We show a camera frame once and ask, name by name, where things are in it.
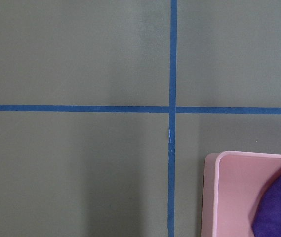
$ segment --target blue line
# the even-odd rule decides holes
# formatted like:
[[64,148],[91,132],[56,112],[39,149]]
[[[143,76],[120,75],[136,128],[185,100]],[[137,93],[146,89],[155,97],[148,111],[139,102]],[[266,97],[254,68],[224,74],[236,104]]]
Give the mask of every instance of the blue line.
[[176,107],[177,113],[187,114],[263,114],[281,115],[277,107]]
[[169,86],[169,165],[168,165],[168,236],[169,237],[174,237],[176,48],[177,48],[177,0],[171,0],[170,86]]
[[0,111],[168,113],[168,106],[0,105]]

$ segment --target purple object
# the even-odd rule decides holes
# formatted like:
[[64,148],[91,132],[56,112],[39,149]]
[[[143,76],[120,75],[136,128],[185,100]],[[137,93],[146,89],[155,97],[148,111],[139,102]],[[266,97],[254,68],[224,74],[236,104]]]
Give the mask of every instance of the purple object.
[[281,237],[281,176],[263,195],[252,229],[255,237]]

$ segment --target pink box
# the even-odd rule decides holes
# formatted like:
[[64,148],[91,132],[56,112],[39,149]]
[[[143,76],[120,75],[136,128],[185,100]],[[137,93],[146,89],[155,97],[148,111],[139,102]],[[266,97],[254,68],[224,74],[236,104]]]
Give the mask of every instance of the pink box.
[[226,151],[205,160],[202,237],[254,237],[251,224],[281,155]]

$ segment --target gray surface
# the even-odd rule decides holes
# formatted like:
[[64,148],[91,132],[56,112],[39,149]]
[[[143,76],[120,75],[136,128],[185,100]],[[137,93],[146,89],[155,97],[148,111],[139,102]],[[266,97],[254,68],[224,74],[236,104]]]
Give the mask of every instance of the gray surface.
[[0,112],[0,237],[167,236],[167,122]]
[[168,105],[170,4],[0,0],[0,104]]
[[179,106],[281,107],[281,0],[179,0]]
[[204,160],[226,150],[281,154],[281,115],[177,115],[177,237],[201,236]]

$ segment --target vertical blue line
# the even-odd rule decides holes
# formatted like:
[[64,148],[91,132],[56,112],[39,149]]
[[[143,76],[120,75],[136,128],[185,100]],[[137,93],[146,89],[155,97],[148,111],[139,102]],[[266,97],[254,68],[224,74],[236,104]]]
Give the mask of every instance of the vertical blue line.
[[168,166],[168,236],[174,237],[175,197],[175,110],[176,110],[176,40],[177,0],[171,0],[170,86],[169,86],[169,166]]

